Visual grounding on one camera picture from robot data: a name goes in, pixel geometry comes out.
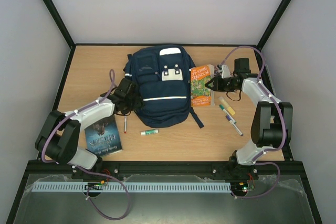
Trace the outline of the orange treehouse book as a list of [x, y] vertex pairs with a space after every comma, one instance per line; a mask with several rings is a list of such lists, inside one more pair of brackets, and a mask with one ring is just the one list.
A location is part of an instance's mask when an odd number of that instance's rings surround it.
[[191, 69], [191, 106], [214, 106], [214, 92], [205, 86], [214, 77], [214, 66], [203, 65]]

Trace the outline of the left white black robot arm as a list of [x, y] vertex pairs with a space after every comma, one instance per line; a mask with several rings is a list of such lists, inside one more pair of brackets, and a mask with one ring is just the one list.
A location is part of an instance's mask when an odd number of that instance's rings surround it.
[[37, 137], [35, 149], [45, 163], [69, 164], [90, 170], [98, 157], [78, 146], [80, 132], [114, 114], [128, 115], [142, 105], [138, 85], [123, 78], [118, 86], [112, 84], [106, 93], [79, 109], [50, 112]]

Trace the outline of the navy blue student backpack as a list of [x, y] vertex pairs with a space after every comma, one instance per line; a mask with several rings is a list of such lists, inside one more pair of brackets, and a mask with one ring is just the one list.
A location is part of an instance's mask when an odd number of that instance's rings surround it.
[[182, 46], [146, 47], [127, 57], [124, 76], [138, 85], [143, 107], [135, 113], [146, 126], [171, 127], [191, 115], [203, 128], [191, 106], [191, 70], [195, 63]]

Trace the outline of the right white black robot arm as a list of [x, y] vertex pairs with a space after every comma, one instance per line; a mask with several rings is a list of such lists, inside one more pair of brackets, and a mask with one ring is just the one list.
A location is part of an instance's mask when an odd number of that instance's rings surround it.
[[252, 169], [260, 157], [281, 150], [291, 139], [293, 107], [271, 94], [260, 75], [251, 72], [249, 59], [236, 59], [234, 67], [233, 73], [230, 73], [226, 65], [218, 65], [215, 76], [205, 86], [217, 92], [240, 91], [256, 106], [251, 139], [233, 152], [227, 165], [230, 176], [239, 178]]

